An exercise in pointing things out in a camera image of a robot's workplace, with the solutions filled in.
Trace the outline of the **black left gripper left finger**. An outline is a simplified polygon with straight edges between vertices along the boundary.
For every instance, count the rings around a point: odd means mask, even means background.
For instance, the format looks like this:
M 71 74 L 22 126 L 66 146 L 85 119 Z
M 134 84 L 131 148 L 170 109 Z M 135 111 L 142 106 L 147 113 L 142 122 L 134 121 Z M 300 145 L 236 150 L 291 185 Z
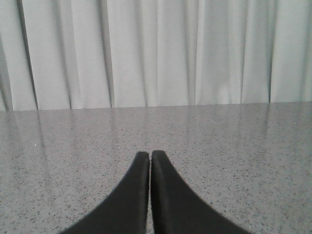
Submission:
M 144 234 L 149 196 L 149 154 L 137 152 L 109 196 L 64 234 Z

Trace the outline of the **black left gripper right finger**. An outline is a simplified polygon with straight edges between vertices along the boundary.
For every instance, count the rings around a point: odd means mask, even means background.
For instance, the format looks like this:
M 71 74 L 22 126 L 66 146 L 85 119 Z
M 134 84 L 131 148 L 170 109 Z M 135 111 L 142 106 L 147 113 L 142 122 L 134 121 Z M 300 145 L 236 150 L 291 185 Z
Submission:
M 151 205 L 156 234 L 247 233 L 206 204 L 162 150 L 152 152 Z

